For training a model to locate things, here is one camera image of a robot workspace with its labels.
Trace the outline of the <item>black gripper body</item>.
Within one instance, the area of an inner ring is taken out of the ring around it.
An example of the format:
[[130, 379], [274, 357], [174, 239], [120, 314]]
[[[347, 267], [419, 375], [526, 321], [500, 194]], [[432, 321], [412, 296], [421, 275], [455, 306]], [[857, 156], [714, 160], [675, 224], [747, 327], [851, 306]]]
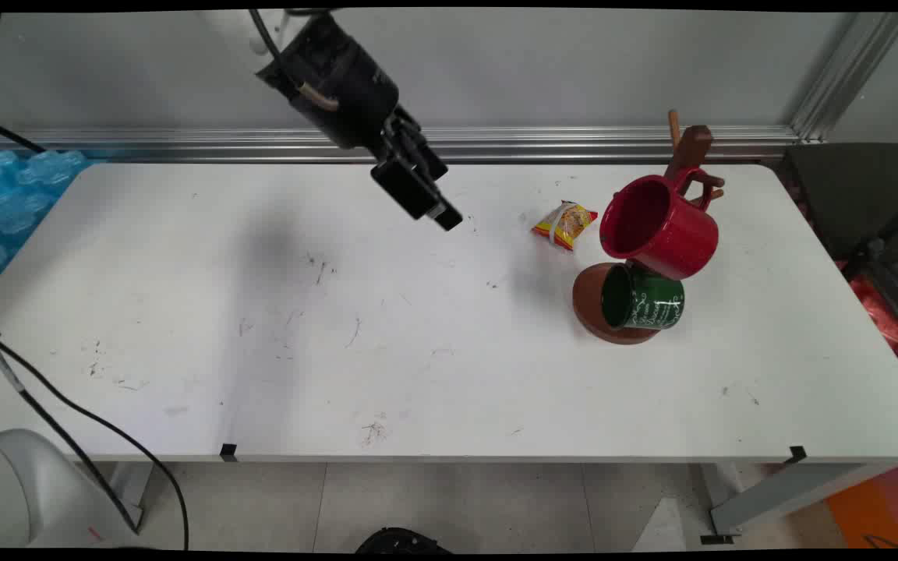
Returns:
[[309, 16], [284, 47], [263, 20], [256, 29], [270, 56], [257, 77], [339, 148], [385, 150], [398, 86], [331, 14]]

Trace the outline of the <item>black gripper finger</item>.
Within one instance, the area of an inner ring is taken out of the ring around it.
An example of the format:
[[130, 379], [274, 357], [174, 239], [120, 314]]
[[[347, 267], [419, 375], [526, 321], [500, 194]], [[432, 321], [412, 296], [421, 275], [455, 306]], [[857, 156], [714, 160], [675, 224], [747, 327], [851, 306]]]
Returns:
[[403, 108], [395, 108], [393, 127], [400, 150], [412, 163], [415, 174], [424, 177], [427, 187], [434, 192], [436, 206], [427, 213], [445, 231], [452, 231], [462, 221], [459, 210], [443, 196], [437, 181], [447, 173], [446, 164], [435, 155], [422, 134], [421, 125]]
[[384, 131], [384, 156], [372, 168], [370, 175], [412, 219], [429, 217], [427, 213], [434, 209], [437, 199], [424, 182], [424, 177], [415, 174], [411, 161], [403, 155], [397, 141], [395, 129]]

